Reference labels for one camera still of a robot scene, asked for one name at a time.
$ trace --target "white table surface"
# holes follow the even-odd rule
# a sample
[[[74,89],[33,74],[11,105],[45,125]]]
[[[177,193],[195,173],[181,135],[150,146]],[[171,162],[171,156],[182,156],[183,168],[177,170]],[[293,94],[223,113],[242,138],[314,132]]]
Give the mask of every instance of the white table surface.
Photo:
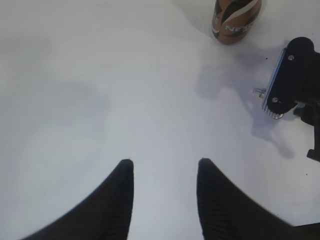
[[[198,160],[293,225],[320,222],[314,130],[260,109],[281,49],[320,52],[320,1],[270,0],[222,45],[212,0],[2,0],[0,239],[51,223],[134,161],[129,240],[202,240]]]

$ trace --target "brown can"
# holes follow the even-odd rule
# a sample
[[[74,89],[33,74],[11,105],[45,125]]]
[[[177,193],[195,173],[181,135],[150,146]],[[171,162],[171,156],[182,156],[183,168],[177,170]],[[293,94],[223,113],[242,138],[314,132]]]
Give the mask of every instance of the brown can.
[[[216,0],[212,20],[214,36],[224,44],[243,39],[259,15],[262,0]]]

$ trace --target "black robot arm part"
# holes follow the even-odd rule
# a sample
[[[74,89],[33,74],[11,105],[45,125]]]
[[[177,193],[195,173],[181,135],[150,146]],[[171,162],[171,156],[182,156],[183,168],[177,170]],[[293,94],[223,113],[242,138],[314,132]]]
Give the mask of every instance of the black robot arm part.
[[[282,51],[267,89],[256,89],[264,98],[262,109],[274,119],[294,110],[301,120],[314,126],[314,149],[307,157],[320,161],[320,53],[306,37],[293,39]]]

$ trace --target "bolt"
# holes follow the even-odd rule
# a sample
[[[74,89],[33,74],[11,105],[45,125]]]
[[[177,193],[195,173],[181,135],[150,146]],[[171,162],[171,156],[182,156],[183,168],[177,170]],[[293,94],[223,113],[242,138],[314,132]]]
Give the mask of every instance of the bolt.
[[[274,104],[276,104],[276,103],[278,103],[278,102],[279,102],[279,100],[278,100],[278,98],[277,98],[277,97],[274,97],[274,98],[272,98],[272,102],[273,102]]]
[[[262,88],[262,89],[261,88],[254,88],[252,92],[254,94],[257,94],[260,99],[263,99],[266,94],[266,89],[265,88]]]

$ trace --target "ribbed rubber gripper pad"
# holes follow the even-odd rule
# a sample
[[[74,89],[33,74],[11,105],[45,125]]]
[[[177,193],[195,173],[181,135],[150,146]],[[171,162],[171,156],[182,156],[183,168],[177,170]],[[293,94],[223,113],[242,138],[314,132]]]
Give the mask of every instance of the ribbed rubber gripper pad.
[[[133,199],[134,165],[122,160],[84,201],[24,240],[126,240]]]
[[[207,158],[199,161],[197,204],[205,240],[309,240],[239,190]]]

